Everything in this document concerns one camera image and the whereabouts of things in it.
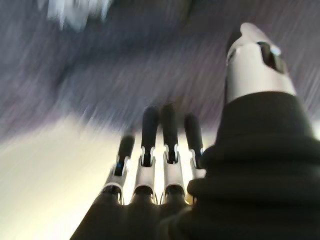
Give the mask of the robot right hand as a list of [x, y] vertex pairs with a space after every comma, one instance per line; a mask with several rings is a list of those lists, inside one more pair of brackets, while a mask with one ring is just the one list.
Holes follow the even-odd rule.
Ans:
[[232, 33], [215, 144], [184, 118], [192, 180], [184, 187], [174, 105], [144, 111], [131, 201], [123, 203], [135, 138], [72, 235], [74, 240], [317, 240], [320, 142], [281, 50], [254, 24]]

